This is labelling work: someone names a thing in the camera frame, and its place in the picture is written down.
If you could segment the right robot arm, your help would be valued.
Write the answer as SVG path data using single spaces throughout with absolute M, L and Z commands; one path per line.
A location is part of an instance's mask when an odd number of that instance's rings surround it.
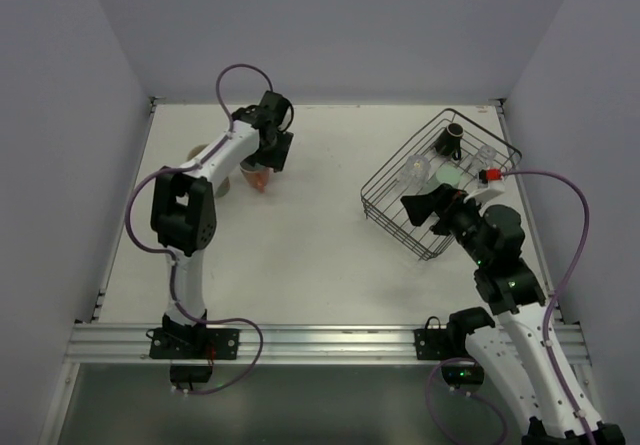
M 449 185 L 401 203 L 414 226 L 436 215 L 433 233 L 453 237 L 475 262 L 486 305 L 452 314 L 446 331 L 456 353 L 475 360 L 509 405 L 522 443 L 624 443 L 620 427 L 603 420 L 571 370 L 548 299 L 521 256 L 520 214 L 504 205 L 483 209 Z

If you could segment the black mug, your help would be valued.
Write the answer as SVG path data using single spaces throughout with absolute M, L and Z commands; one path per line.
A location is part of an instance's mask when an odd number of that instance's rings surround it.
M 442 157 L 460 161 L 462 158 L 461 141 L 463 135 L 464 129 L 460 124 L 448 124 L 434 142 L 435 152 Z

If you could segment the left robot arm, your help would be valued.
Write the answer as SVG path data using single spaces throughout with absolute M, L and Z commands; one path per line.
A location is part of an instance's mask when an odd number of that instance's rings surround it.
M 215 192 L 239 165 L 251 173 L 284 169 L 294 134 L 294 108 L 283 95 L 267 91 L 257 105 L 231 114 L 233 129 L 176 169 L 155 179 L 151 228 L 170 253 L 170 303 L 162 330 L 185 343 L 204 340 L 204 250 L 217 227 Z

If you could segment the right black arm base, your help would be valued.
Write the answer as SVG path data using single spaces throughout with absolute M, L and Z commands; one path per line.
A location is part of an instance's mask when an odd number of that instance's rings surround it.
M 484 382 L 485 372 L 480 365 L 470 362 L 465 340 L 487 326 L 494 327 L 495 322 L 481 307 L 454 312 L 445 325 L 438 317 L 431 316 L 422 327 L 413 330 L 416 358 L 438 362 L 453 358 L 467 359 L 465 363 L 444 365 L 440 371 L 441 378 L 455 390 L 478 390 Z

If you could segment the pink ceramic mug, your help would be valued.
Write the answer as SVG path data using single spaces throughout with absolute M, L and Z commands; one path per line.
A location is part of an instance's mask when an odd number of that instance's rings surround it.
M 241 174 L 251 188 L 264 193 L 271 177 L 271 169 L 261 165 L 240 165 Z

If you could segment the mint green cup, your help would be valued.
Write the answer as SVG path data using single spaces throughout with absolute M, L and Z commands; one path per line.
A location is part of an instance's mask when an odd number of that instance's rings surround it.
M 458 168 L 450 165 L 442 165 L 431 177 L 430 184 L 435 188 L 438 188 L 441 185 L 449 185 L 453 188 L 457 188 L 461 177 L 462 174 Z

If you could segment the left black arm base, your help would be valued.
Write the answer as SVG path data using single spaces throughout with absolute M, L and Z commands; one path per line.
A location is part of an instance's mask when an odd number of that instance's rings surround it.
M 164 316 L 160 327 L 148 329 L 149 357 L 155 360 L 204 360 L 205 365 L 171 365 L 172 385 L 191 392 L 196 384 L 207 383 L 218 360 L 235 360 L 240 330 L 236 328 L 207 328 L 203 324 L 182 325 Z

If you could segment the large clear plastic cup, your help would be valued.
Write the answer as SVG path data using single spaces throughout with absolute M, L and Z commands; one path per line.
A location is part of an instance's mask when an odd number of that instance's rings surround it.
M 405 191 L 419 191 L 429 180 L 431 163 L 424 155 L 414 154 L 406 158 L 397 178 L 398 186 Z

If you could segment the small clear glass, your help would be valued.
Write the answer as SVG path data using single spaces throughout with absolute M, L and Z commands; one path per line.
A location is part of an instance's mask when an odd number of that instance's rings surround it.
M 472 158 L 469 172 L 477 175 L 480 171 L 491 169 L 497 156 L 497 150 L 490 145 L 482 145 Z

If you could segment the beige floral mug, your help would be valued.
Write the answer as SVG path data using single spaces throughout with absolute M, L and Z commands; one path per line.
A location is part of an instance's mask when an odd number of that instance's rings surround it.
M 207 147 L 206 144 L 199 144 L 199 145 L 195 146 L 194 148 L 192 148 L 189 151 L 189 153 L 187 154 L 186 159 L 187 160 L 192 160 L 194 157 L 199 155 L 206 147 Z M 229 180 L 229 178 L 225 178 L 220 183 L 220 185 L 215 189 L 214 197 L 216 199 L 224 197 L 225 195 L 228 194 L 228 192 L 230 191 L 230 188 L 231 188 L 230 180 Z

